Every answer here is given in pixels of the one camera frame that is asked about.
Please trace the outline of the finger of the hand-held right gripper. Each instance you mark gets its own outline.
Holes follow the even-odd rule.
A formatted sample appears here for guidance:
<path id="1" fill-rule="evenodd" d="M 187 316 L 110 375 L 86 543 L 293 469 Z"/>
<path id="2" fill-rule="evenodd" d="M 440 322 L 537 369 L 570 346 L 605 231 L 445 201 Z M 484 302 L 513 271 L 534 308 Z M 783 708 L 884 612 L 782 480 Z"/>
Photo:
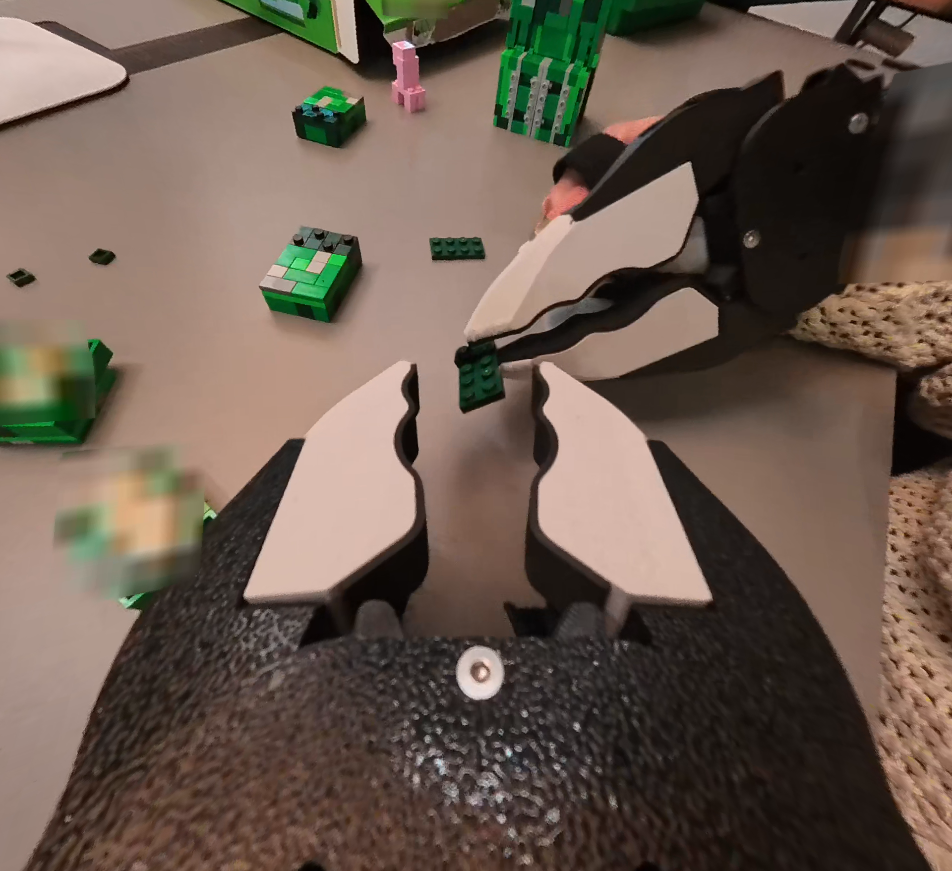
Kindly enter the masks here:
<path id="1" fill-rule="evenodd" d="M 519 248 L 485 291 L 465 339 L 523 330 L 548 308 L 582 298 L 612 272 L 649 270 L 674 258 L 698 199 L 692 164 L 683 163 L 585 219 L 558 217 Z"/>
<path id="2" fill-rule="evenodd" d="M 582 382 L 616 379 L 715 339 L 719 322 L 714 302 L 694 288 L 681 288 L 624 328 L 592 332 L 554 354 L 501 363 L 501 372 L 505 379 L 527 377 L 534 365 L 550 362 Z"/>

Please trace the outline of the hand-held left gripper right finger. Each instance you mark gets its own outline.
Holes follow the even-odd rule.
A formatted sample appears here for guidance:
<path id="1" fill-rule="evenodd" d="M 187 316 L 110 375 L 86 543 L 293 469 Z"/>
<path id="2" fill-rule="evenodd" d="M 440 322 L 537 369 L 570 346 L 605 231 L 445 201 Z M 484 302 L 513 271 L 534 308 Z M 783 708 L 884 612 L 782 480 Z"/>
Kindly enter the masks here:
<path id="1" fill-rule="evenodd" d="M 601 609 L 609 635 L 633 607 L 705 608 L 712 593 L 649 440 L 550 362 L 532 371 L 526 573 L 547 606 Z"/>

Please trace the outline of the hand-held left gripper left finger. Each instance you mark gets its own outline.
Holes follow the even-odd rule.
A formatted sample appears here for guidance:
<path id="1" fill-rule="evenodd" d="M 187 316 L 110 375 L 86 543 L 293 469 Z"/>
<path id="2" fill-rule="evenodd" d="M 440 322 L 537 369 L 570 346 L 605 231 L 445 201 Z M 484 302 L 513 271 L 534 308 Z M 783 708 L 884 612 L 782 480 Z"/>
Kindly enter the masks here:
<path id="1" fill-rule="evenodd" d="M 420 480 L 398 436 L 416 365 L 397 361 L 306 433 L 244 588 L 246 603 L 327 602 L 411 535 Z"/>

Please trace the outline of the small green brick assembly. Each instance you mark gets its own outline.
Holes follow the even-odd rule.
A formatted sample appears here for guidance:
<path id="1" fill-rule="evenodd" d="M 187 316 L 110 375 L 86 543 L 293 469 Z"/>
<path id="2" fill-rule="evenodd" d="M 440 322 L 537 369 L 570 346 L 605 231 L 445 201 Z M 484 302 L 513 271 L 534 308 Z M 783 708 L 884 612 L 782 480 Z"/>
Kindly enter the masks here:
<path id="1" fill-rule="evenodd" d="M 259 282 L 270 310 L 333 322 L 363 267 L 356 236 L 301 227 Z"/>

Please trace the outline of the person's right forearm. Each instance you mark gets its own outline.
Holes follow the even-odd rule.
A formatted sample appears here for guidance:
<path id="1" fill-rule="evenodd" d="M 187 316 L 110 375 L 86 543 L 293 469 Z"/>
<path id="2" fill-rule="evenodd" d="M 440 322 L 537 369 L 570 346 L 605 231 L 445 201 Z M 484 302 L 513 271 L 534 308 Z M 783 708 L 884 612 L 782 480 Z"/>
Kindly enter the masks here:
<path id="1" fill-rule="evenodd" d="M 951 283 L 850 284 L 803 312 L 789 336 L 895 368 L 912 420 L 951 437 Z"/>

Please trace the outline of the green brick build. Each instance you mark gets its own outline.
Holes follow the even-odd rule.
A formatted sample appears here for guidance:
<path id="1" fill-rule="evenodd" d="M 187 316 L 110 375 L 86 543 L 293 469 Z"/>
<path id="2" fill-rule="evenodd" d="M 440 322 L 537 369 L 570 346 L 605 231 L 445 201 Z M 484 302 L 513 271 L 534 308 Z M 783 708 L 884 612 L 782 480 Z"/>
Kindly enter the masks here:
<path id="1" fill-rule="evenodd" d="M 1 443 L 80 446 L 116 380 L 113 352 L 98 339 L 13 337 L 1 348 Z"/>

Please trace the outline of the person's right hand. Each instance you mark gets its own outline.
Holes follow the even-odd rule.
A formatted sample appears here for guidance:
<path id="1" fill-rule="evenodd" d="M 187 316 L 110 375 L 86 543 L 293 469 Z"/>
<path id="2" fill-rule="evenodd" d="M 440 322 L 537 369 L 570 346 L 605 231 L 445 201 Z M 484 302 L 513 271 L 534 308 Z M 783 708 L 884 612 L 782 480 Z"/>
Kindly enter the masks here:
<path id="1" fill-rule="evenodd" d="M 541 205 L 542 221 L 552 221 L 575 208 L 625 149 L 660 119 L 660 116 L 651 116 L 616 123 L 560 157 L 552 170 L 552 187 Z"/>

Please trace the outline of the tall green blocky brick figure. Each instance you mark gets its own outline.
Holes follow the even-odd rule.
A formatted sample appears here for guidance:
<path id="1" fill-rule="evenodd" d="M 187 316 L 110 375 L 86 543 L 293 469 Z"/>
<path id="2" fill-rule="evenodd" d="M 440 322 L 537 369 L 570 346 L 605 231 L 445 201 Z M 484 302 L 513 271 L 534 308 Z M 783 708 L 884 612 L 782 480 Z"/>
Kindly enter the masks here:
<path id="1" fill-rule="evenodd" d="M 612 0 L 512 0 L 493 124 L 569 147 L 598 67 Z"/>

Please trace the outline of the pink brick pig figure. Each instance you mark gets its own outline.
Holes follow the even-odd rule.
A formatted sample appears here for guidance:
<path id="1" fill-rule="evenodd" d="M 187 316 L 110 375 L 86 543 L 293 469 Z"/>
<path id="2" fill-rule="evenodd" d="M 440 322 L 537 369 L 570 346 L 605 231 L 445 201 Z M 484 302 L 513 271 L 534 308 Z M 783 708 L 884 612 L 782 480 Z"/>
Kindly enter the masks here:
<path id="1" fill-rule="evenodd" d="M 390 86 L 393 103 L 408 113 L 425 109 L 425 90 L 420 80 L 420 62 L 416 47 L 409 41 L 399 40 L 391 45 L 396 77 Z"/>

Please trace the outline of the scattered small green bricks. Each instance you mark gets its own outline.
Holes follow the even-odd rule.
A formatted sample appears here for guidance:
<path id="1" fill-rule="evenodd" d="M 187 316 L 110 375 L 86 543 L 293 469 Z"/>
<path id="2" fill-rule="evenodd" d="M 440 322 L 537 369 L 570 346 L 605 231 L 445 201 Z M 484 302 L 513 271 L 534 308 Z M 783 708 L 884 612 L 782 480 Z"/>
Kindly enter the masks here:
<path id="1" fill-rule="evenodd" d="M 115 252 L 110 249 L 98 247 L 89 254 L 89 261 L 97 266 L 108 266 L 116 258 Z M 30 270 L 19 268 L 6 274 L 6 280 L 16 288 L 30 286 L 37 281 L 37 277 Z"/>

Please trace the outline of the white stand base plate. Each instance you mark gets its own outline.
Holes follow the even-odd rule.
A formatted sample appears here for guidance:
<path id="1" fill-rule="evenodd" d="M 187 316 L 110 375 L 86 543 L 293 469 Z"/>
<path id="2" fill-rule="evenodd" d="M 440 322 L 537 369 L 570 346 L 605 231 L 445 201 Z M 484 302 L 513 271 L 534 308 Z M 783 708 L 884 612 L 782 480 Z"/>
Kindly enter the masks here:
<path id="1" fill-rule="evenodd" d="M 126 69 L 38 24 L 1 19 L 1 126 L 122 88 Z"/>

